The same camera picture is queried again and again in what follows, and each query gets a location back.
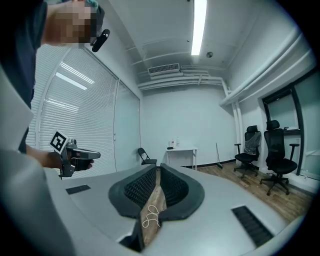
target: ceiling light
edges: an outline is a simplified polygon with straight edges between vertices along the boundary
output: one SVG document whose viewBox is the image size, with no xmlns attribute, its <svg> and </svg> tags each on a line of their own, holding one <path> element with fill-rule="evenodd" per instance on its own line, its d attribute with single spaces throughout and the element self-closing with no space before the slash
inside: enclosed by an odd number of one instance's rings
<svg viewBox="0 0 320 256">
<path fill-rule="evenodd" d="M 81 88 L 82 90 L 86 90 L 88 89 L 87 87 L 83 86 L 82 84 L 76 82 L 76 81 L 73 81 L 72 79 L 70 79 L 69 77 L 66 77 L 65 75 L 63 74 L 60 74 L 59 72 L 55 73 L 55 75 L 58 77 L 58 78 L 61 78 L 67 82 L 69 82 L 70 84 L 73 84 L 74 86 L 76 87 L 79 87 Z"/>
<path fill-rule="evenodd" d="M 194 0 L 194 24 L 191 55 L 199 55 L 204 36 L 207 0 Z"/>
<path fill-rule="evenodd" d="M 60 66 L 63 67 L 64 69 L 70 71 L 71 73 L 75 74 L 76 76 L 82 78 L 83 80 L 85 80 L 86 82 L 93 84 L 94 81 L 92 81 L 90 78 L 86 77 L 85 75 L 81 74 L 80 72 L 76 71 L 74 68 L 72 68 L 71 66 L 63 63 L 61 61 Z"/>
</svg>

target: office chair headrest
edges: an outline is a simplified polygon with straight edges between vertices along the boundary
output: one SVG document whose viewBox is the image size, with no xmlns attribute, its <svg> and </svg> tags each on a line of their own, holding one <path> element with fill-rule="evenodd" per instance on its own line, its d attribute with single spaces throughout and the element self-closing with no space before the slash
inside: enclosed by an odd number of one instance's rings
<svg viewBox="0 0 320 256">
<path fill-rule="evenodd" d="M 280 127 L 280 124 L 277 120 L 267 121 L 266 122 L 266 129 L 267 130 L 273 130 Z"/>
<path fill-rule="evenodd" d="M 246 129 L 248 133 L 256 133 L 258 131 L 258 127 L 256 125 L 248 126 Z"/>
</svg>

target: black vent grille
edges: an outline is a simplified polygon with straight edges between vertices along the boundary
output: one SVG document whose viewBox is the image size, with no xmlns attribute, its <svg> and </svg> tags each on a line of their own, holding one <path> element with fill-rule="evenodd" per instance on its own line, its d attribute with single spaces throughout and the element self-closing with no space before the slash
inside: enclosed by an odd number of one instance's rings
<svg viewBox="0 0 320 256">
<path fill-rule="evenodd" d="M 157 73 L 157 72 L 162 72 L 162 71 L 168 71 L 168 70 L 178 70 L 179 69 L 179 64 L 170 64 L 170 65 L 163 65 L 163 66 L 155 66 L 149 68 L 149 74 Z"/>
<path fill-rule="evenodd" d="M 180 203 L 189 192 L 189 186 L 184 180 L 164 168 L 161 168 L 160 186 L 167 208 Z"/>
<path fill-rule="evenodd" d="M 232 211 L 257 247 L 274 237 L 246 206 L 234 208 Z"/>
<path fill-rule="evenodd" d="M 89 189 L 91 189 L 91 187 L 89 187 L 88 185 L 81 185 L 81 186 L 75 186 L 75 187 L 67 188 L 66 192 L 69 195 L 72 195 L 72 194 L 76 194 L 76 193 L 79 193 L 79 192 L 82 192 L 82 191 L 86 191 L 86 190 L 89 190 Z"/>
<path fill-rule="evenodd" d="M 142 209 L 154 191 L 156 177 L 156 168 L 151 169 L 144 175 L 125 185 L 125 196 Z"/>
</svg>

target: person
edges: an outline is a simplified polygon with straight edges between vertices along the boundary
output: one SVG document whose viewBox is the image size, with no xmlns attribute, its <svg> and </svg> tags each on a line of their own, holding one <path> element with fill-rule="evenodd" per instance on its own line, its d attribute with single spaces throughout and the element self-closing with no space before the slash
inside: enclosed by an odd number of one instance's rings
<svg viewBox="0 0 320 256">
<path fill-rule="evenodd" d="M 94 0 L 72 0 L 57 4 L 44 1 L 23 1 L 23 15 L 15 13 L 15 20 L 5 29 L 6 48 L 2 49 L 1 64 L 11 84 L 31 108 L 35 91 L 36 54 L 41 45 L 68 46 L 91 43 L 99 36 L 104 10 Z M 43 167 L 62 169 L 57 152 L 42 151 L 26 144 L 28 130 L 19 151 L 40 162 Z"/>
</svg>

